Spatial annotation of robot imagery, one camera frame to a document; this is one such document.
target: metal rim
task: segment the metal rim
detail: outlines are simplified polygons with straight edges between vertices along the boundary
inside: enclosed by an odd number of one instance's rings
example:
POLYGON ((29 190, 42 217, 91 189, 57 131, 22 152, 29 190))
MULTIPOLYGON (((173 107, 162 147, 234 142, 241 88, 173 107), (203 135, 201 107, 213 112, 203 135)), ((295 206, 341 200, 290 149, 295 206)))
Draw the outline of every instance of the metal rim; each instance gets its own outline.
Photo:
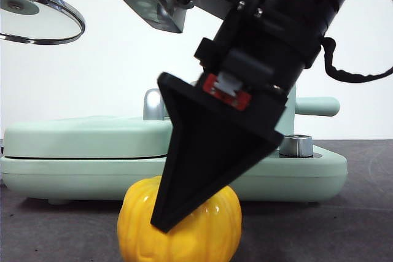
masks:
POLYGON ((65 44, 75 41, 85 32, 86 26, 82 14, 78 10, 76 10, 73 6, 70 6, 67 2, 63 0, 31 0, 31 1, 43 4, 45 6, 49 6, 52 9, 55 9, 60 13, 66 15, 67 17, 71 18, 79 26, 80 33, 75 36, 62 38, 62 39, 39 39, 39 38, 21 37, 21 36, 5 34, 0 32, 0 39, 25 43, 25 44, 56 45, 56 44, 65 44))

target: screw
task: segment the screw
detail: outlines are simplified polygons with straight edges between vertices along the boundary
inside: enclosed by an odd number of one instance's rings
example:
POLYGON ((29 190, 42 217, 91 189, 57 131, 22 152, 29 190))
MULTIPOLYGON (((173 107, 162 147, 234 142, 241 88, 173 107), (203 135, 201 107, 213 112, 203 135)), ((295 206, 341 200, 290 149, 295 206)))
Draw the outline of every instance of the screw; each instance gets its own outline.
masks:
POLYGON ((16 5, 16 4, 12 4, 12 5, 11 5, 11 8, 12 8, 12 9, 15 9, 15 10, 21 10, 21 9, 22 9, 20 6, 18 6, 18 5, 16 5))
POLYGON ((238 10, 243 10, 244 9, 244 6, 246 6, 246 3, 242 0, 242 1, 240 1, 239 2, 239 5, 238 5, 238 10))
POLYGON ((275 93, 277 94, 284 94, 285 90, 282 89, 280 86, 277 85, 273 85, 273 89, 272 89, 275 93))
POLYGON ((255 13, 255 17, 256 18, 260 18, 261 16, 262 16, 262 14, 263 14, 263 10, 260 8, 260 7, 258 7, 257 8, 257 12, 255 13))

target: mint green appliance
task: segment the mint green appliance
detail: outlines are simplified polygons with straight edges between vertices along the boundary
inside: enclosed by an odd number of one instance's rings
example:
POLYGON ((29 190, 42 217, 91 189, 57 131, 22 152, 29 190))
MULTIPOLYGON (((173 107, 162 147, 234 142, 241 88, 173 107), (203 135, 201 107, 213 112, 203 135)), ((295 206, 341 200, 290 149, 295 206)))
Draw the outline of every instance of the mint green appliance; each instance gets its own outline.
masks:
MULTIPOLYGON (((140 118, 88 117, 8 127, 0 160, 4 183, 51 204, 123 199, 130 185, 162 173, 171 137, 158 90, 148 91, 144 102, 140 118)), ((293 134, 295 113, 333 116, 339 108, 333 98, 296 99, 294 89, 276 129, 293 134)), ((337 195, 346 176, 343 156, 314 146, 306 158, 277 150, 232 187, 243 201, 318 202, 337 195)))

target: glass lid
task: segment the glass lid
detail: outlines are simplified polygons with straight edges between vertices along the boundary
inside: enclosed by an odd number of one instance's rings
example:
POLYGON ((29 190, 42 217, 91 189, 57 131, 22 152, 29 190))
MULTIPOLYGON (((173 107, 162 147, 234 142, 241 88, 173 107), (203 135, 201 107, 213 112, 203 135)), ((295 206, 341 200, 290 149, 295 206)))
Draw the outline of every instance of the glass lid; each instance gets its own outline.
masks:
POLYGON ((0 0, 0 39, 65 44, 84 31, 83 16, 62 0, 0 0))

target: robotic arm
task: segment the robotic arm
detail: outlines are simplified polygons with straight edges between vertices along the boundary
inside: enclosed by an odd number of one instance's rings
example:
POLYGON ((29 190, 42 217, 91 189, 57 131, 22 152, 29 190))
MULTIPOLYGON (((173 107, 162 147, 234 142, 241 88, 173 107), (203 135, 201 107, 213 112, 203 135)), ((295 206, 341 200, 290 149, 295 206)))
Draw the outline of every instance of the robotic arm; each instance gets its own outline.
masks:
POLYGON ((198 6, 223 19, 195 57, 196 86, 163 73, 158 86, 173 122, 151 223, 164 232, 276 149, 275 126, 302 70, 325 48, 328 75, 361 83, 332 66, 335 42, 325 33, 344 0, 124 0, 156 29, 181 33, 186 10, 198 6))

